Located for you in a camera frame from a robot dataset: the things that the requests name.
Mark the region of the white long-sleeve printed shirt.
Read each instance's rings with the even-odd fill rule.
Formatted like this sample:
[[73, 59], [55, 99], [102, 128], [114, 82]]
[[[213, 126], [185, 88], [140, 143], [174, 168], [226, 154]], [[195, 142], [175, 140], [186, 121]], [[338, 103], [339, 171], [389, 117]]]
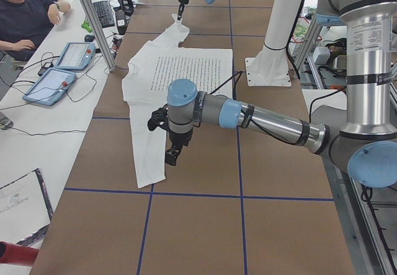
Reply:
[[133, 157], [137, 186], [164, 180], [166, 133], [149, 131], [153, 111], [167, 103], [167, 89], [176, 79], [189, 79], [199, 91], [232, 96], [233, 52], [230, 49], [181, 48], [190, 30], [177, 14], [174, 23], [154, 40], [147, 41], [128, 62], [122, 79], [123, 99], [130, 108]]

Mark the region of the black box with white label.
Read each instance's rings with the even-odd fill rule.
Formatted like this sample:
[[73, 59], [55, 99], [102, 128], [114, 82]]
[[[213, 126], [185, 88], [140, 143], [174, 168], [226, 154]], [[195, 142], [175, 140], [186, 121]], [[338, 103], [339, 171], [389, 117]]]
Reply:
[[115, 23], [117, 26], [118, 34], [124, 35], [127, 31], [128, 24], [125, 12], [123, 10], [115, 11]]

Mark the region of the black computer keyboard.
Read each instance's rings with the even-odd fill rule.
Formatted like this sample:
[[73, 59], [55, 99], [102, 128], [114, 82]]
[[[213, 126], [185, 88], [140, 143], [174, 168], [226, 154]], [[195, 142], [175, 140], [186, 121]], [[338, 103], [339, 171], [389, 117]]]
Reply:
[[102, 28], [115, 25], [113, 12], [108, 1], [97, 1], [93, 2], [92, 5]]

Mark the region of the white central mounting column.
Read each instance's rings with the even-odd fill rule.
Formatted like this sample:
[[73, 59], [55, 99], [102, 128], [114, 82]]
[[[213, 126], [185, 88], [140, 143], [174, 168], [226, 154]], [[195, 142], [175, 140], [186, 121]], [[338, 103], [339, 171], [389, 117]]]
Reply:
[[302, 0], [274, 0], [262, 50], [246, 58], [249, 86], [290, 87], [287, 45], [295, 30], [295, 19]]

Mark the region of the upper blue teach pendant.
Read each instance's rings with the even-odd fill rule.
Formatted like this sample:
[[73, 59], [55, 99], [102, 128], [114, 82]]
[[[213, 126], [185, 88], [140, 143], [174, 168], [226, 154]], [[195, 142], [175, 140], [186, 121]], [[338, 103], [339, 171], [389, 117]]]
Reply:
[[62, 70], [82, 71], [91, 62], [95, 49], [93, 42], [68, 42], [55, 66]]

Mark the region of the blue teach pendant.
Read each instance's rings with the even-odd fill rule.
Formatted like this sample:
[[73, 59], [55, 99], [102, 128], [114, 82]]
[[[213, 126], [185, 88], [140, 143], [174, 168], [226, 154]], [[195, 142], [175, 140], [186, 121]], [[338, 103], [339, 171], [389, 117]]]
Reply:
[[22, 99], [43, 106], [57, 103], [76, 80], [76, 73], [49, 68], [22, 96]]
[[68, 42], [55, 66], [62, 70], [82, 71], [91, 62], [95, 49], [93, 42]]

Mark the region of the lower blue teach pendant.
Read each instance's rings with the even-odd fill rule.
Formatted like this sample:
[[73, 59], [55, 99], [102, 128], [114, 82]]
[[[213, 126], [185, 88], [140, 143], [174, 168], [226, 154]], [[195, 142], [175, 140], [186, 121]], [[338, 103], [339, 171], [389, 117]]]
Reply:
[[49, 68], [22, 96], [22, 99], [43, 106], [57, 103], [76, 80], [76, 73]]

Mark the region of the seated person dark shirt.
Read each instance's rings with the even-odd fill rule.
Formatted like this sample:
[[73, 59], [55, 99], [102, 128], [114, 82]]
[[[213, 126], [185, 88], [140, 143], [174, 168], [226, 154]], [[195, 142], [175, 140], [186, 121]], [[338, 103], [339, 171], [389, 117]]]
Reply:
[[70, 9], [64, 0], [1, 0], [1, 51], [29, 61]]

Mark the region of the silver-edged plastic document bag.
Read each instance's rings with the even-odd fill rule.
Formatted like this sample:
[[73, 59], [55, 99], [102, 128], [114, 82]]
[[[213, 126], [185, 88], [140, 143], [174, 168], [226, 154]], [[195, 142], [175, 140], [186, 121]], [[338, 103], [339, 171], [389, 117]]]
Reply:
[[31, 246], [42, 240], [53, 207], [40, 169], [1, 187], [1, 240]]

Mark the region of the white plastic chair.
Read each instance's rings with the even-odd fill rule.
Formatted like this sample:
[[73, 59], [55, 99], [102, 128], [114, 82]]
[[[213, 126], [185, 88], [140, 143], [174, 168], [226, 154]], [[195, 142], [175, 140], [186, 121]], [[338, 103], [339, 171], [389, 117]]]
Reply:
[[346, 122], [347, 96], [336, 89], [302, 89], [310, 124], [340, 127]]

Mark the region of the red fire extinguisher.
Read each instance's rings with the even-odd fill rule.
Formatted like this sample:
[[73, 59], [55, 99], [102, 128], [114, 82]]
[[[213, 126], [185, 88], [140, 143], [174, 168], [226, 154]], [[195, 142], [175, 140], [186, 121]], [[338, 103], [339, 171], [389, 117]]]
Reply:
[[1, 264], [33, 266], [39, 249], [13, 243], [1, 242]]

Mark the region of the aluminium frame post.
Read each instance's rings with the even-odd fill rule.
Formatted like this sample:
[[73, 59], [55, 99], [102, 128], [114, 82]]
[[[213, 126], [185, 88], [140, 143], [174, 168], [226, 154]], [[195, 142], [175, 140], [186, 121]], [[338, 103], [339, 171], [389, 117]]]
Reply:
[[110, 52], [107, 40], [105, 38], [104, 32], [102, 30], [99, 19], [97, 18], [94, 6], [91, 0], [80, 0], [83, 10], [88, 18], [93, 34], [96, 38], [98, 47], [101, 50], [102, 56], [107, 64], [110, 72], [116, 69], [115, 60]]

